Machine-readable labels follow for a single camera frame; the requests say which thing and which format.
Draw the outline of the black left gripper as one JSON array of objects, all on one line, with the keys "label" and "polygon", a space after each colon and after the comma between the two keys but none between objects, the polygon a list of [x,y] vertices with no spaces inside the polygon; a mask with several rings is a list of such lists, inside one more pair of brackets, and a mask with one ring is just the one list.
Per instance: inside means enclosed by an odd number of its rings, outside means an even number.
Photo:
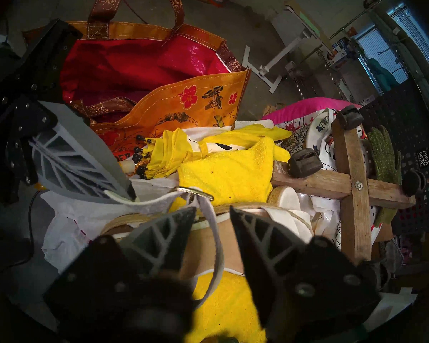
[{"label": "black left gripper", "polygon": [[106,191],[135,201],[107,145],[64,105],[60,74],[82,33],[54,19],[31,35],[22,57],[0,42],[0,202],[16,203],[21,182],[81,201],[116,203]]}]

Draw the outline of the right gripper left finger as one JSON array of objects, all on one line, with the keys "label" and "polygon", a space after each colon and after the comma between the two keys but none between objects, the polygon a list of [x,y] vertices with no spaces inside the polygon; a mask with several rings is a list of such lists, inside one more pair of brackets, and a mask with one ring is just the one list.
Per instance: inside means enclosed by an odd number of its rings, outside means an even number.
[{"label": "right gripper left finger", "polygon": [[188,207],[140,224],[120,241],[122,253],[138,275],[178,273],[197,209]]}]

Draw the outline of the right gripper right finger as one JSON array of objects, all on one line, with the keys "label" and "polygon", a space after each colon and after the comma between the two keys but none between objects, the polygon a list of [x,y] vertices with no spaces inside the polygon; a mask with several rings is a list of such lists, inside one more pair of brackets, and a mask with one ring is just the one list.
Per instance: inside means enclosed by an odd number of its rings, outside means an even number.
[{"label": "right gripper right finger", "polygon": [[283,277],[293,270],[306,243],[268,217],[230,207],[230,218],[260,324],[267,325],[275,304],[283,300]]}]

